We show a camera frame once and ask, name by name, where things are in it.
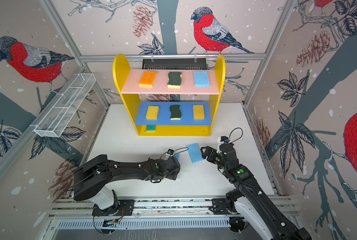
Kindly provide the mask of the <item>dark green scrub sponge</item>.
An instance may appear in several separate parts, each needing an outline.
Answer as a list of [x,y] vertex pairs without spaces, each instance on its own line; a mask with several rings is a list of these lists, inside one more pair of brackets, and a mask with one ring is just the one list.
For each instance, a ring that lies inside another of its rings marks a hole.
[[169,107],[170,111],[170,120],[178,121],[182,118],[181,106],[180,105],[171,105]]
[[181,72],[169,72],[168,73],[168,88],[179,89],[182,85],[182,73]]

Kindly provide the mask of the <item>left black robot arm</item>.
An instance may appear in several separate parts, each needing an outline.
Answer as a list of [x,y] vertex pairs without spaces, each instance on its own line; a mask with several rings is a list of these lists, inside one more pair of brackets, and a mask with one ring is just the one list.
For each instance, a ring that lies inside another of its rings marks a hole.
[[109,160],[99,155],[75,169],[73,173],[73,199],[90,200],[101,210],[115,204],[115,192],[106,185],[115,181],[141,180],[160,183],[163,179],[176,180],[181,165],[176,157],[166,160],[151,159],[139,163],[124,163]]

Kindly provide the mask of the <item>yellow sponge front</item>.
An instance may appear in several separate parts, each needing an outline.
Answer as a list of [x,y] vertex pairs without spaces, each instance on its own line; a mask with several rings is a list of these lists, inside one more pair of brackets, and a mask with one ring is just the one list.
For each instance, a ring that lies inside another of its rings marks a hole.
[[205,119],[204,105],[193,105],[193,117],[196,121]]

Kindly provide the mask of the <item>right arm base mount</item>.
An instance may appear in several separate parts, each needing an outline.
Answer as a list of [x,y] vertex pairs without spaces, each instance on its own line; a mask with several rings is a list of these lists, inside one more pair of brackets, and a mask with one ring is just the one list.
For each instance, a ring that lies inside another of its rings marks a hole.
[[238,189],[231,190],[226,193],[224,198],[212,199],[212,205],[208,210],[214,215],[240,215],[241,217],[245,217],[242,213],[237,212],[235,208],[237,199],[242,197],[246,198],[247,196]]

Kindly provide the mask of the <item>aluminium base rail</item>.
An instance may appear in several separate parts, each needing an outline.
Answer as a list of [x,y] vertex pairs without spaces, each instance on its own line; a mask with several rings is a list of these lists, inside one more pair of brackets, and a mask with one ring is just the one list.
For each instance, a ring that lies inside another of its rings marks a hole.
[[[157,218],[157,217],[205,217],[213,213],[208,210],[212,205],[211,197],[177,197],[177,198],[136,198],[125,197],[122,200],[134,200],[131,216],[134,218]],[[51,217],[91,217],[94,203],[90,201],[73,201],[61,199],[51,207]]]

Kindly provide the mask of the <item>yellow shelf with coloured boards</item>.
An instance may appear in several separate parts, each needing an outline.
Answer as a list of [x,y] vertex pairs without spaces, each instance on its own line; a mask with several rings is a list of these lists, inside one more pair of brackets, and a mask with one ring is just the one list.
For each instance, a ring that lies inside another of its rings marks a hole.
[[[225,84],[226,60],[213,70],[133,70],[125,55],[112,65],[113,80],[138,136],[209,137]],[[143,102],[140,95],[205,95],[206,102]]]

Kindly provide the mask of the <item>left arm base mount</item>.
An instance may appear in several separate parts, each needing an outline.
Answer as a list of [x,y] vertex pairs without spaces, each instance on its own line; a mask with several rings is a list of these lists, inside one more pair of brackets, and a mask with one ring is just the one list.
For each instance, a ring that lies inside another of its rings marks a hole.
[[94,217],[109,217],[109,216],[131,216],[134,207],[134,200],[125,199],[125,200],[118,200],[115,199],[114,205],[105,209],[101,210],[98,205],[93,206],[92,216]]

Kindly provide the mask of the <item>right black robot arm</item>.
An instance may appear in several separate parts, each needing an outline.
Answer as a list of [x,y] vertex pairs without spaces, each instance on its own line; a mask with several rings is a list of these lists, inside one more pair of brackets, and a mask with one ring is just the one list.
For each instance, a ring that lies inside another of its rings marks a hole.
[[305,228],[296,227],[265,194],[253,173],[237,158],[232,143],[219,150],[202,147],[202,158],[217,165],[218,170],[234,185],[226,194],[228,212],[242,215],[263,240],[310,240]]

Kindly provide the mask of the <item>dark green scrub sponge front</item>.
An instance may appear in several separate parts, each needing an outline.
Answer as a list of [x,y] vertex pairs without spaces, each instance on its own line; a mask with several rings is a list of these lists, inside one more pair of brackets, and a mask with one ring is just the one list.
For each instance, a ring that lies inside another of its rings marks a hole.
[[182,85],[182,73],[181,72],[169,72],[168,73],[168,88],[179,89]]

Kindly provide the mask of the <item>black vent grille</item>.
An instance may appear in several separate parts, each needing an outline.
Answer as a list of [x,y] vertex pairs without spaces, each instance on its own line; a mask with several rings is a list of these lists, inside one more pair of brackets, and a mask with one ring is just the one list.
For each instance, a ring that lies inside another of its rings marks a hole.
[[144,59],[144,70],[207,70],[206,59]]

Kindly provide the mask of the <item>orange topped yellow sponge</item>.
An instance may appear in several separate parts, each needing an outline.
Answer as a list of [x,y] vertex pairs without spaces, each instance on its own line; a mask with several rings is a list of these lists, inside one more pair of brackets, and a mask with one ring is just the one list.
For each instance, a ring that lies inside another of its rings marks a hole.
[[142,88],[152,88],[156,76],[157,71],[144,71],[139,81],[139,86]]

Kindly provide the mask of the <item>green topped yellow sponge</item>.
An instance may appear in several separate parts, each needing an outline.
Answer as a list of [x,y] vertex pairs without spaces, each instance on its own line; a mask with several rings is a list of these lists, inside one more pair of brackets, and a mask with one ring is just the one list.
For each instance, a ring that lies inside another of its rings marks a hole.
[[145,127],[146,132],[155,132],[156,131],[156,126],[155,125],[147,125]]

